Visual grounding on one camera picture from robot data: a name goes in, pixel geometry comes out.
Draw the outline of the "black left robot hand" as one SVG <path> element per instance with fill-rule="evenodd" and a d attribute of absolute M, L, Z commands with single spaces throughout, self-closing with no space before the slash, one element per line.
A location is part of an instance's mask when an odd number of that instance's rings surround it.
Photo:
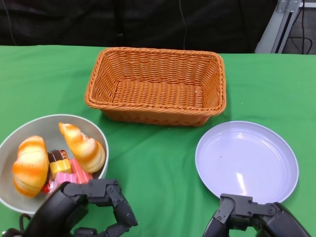
<path fill-rule="evenodd" d="M 98 232 L 74 226 L 88 206 L 112 207 L 116 223 Z M 85 184 L 62 183 L 30 219 L 24 237 L 119 237 L 137 226 L 136 217 L 115 179 L 91 179 Z"/>

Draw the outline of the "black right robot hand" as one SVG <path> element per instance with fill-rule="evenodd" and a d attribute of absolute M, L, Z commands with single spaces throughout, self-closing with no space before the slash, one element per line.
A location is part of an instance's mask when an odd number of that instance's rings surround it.
<path fill-rule="evenodd" d="M 204 237 L 228 237 L 230 230 L 253 227 L 257 237 L 309 237 L 310 234 L 281 203 L 258 204 L 252 197 L 221 194 Z"/>

